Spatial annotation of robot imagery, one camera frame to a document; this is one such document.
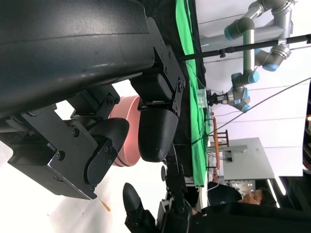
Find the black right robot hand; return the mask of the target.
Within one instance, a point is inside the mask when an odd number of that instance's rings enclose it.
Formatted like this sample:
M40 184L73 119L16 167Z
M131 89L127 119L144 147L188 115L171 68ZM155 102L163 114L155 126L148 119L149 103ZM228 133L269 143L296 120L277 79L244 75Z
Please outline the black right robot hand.
M123 203L126 211L125 225L132 233L268 233L276 222L276 205L267 202L264 195L259 200L246 197L241 201L219 204L194 212L186 201L183 167L179 163L173 144L139 143L139 152L147 162L165 162L165 176L169 196L160 202L157 218L144 209L135 188L126 183Z

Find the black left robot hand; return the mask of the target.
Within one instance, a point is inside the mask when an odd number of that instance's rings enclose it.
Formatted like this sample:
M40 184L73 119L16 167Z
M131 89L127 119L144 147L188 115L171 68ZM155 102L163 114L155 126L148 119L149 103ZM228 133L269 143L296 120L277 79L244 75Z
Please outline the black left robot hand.
M93 200L129 122L110 113L114 83L140 96L138 148L163 161L185 78L156 22L136 0L0 3L0 139L9 164L56 195Z

